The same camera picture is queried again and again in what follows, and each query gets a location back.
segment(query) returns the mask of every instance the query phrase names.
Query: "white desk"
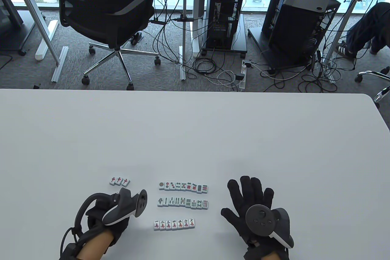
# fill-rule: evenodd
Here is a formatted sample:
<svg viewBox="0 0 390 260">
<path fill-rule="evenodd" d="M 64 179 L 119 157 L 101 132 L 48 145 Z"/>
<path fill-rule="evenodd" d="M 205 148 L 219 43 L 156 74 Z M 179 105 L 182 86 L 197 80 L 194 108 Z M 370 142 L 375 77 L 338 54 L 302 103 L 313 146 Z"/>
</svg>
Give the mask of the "white desk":
<svg viewBox="0 0 390 260">
<path fill-rule="evenodd" d="M 291 260 L 390 258 L 390 133 L 366 95 L 0 90 L 0 104 L 2 259 L 58 259 L 82 202 L 117 192 L 108 180 L 121 174 L 149 202 L 107 260 L 243 259 L 220 209 L 246 174 L 288 211 Z M 162 180 L 208 184 L 191 197 L 209 210 L 157 207 L 179 194 Z M 194 230 L 153 231 L 190 217 Z"/>
</svg>

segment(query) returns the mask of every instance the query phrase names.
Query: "hand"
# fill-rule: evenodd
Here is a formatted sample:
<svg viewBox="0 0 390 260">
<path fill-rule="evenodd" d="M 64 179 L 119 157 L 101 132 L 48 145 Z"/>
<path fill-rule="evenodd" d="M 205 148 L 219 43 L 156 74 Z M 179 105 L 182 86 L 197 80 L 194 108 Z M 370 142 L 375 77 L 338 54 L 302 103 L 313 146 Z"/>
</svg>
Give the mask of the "hand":
<svg viewBox="0 0 390 260">
<path fill-rule="evenodd" d="M 234 214 L 229 208 L 223 208 L 221 215 L 234 226 L 240 237 L 243 238 L 246 244 L 250 248 L 259 246 L 264 253 L 272 253 L 276 250 L 284 250 L 282 244 L 276 239 L 270 237 L 261 237 L 254 234 L 248 227 L 245 221 L 245 214 L 249 207 L 256 204 L 261 204 L 269 209 L 272 205 L 272 199 L 274 192 L 271 188 L 267 188 L 262 191 L 261 182 L 258 178 L 249 178 L 249 176 L 242 176 L 240 178 L 242 195 L 236 180 L 229 180 L 227 188 L 230 191 L 230 197 L 232 198 L 233 205 L 238 213 L 238 216 Z"/>
<path fill-rule="evenodd" d="M 85 215 L 88 216 L 88 227 L 89 229 L 92 229 L 96 225 L 102 225 L 102 218 L 106 214 L 107 211 L 109 211 L 111 208 L 116 206 L 116 203 L 114 203 L 114 197 L 116 197 L 117 194 L 111 195 L 110 200 L 106 199 L 98 199 L 95 202 L 95 206 L 89 209 Z M 114 240 L 110 244 L 110 247 L 115 245 L 118 239 L 121 237 L 121 234 L 124 232 L 124 230 L 127 228 L 129 224 L 129 218 L 125 218 L 121 220 L 120 222 L 106 226 L 105 228 L 108 229 L 112 235 L 114 236 Z"/>
</svg>

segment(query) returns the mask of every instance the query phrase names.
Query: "plug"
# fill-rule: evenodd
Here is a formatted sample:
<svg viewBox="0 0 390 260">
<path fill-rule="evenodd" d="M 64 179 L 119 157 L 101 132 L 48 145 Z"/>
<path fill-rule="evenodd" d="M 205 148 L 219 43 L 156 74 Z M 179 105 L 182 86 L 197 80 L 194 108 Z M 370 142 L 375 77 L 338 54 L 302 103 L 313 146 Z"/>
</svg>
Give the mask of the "plug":
<svg viewBox="0 0 390 260">
<path fill-rule="evenodd" d="M 244 74 L 241 74 L 241 73 L 236 74 L 236 80 L 238 80 L 238 81 L 244 80 L 244 77 L 245 77 Z"/>
</svg>

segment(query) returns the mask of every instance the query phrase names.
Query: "sneaker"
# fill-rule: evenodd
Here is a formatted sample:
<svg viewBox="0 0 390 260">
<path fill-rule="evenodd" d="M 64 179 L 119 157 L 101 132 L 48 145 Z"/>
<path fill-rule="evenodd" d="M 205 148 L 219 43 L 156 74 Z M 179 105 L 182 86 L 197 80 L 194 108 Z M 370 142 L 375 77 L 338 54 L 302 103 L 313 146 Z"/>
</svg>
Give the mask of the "sneaker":
<svg viewBox="0 0 390 260">
<path fill-rule="evenodd" d="M 341 44 L 338 44 L 335 51 L 346 59 L 356 59 L 357 53 L 352 53 L 347 49 L 347 43 L 342 41 Z"/>
</svg>

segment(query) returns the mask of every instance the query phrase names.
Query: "power strip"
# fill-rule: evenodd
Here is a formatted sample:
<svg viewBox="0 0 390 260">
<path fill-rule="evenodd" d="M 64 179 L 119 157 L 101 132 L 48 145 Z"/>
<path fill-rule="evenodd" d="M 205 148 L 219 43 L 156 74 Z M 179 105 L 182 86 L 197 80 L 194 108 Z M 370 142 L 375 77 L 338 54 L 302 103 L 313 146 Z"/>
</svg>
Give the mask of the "power strip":
<svg viewBox="0 0 390 260">
<path fill-rule="evenodd" d="M 241 64 L 241 74 L 244 75 L 244 79 L 240 82 L 240 89 L 245 89 L 245 85 L 246 85 L 246 70 L 248 69 L 246 64 L 251 65 L 252 63 L 248 60 L 243 60 L 243 62 Z"/>
</svg>

